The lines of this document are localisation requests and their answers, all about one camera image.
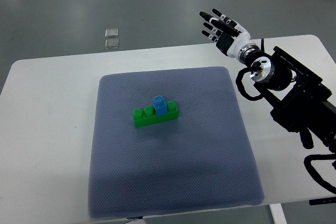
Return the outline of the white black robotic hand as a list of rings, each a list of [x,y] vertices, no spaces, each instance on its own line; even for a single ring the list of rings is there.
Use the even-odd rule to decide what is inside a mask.
[[[242,53],[246,47],[254,45],[249,32],[238,22],[212,9],[215,16],[200,12],[205,20],[203,23],[207,30],[202,34],[215,43],[216,47],[226,56],[242,61]]]

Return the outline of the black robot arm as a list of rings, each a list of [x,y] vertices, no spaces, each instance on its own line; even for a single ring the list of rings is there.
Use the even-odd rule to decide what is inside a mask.
[[[304,166],[321,187],[335,193],[335,186],[325,181],[313,167],[313,161],[335,161],[335,106],[328,101],[332,92],[322,78],[279,47],[265,53],[264,46],[247,44],[238,51],[238,60],[246,65],[236,78],[241,95],[250,101],[265,99],[271,117],[288,132],[299,133],[306,149],[314,147],[317,136],[330,154],[312,154]]]

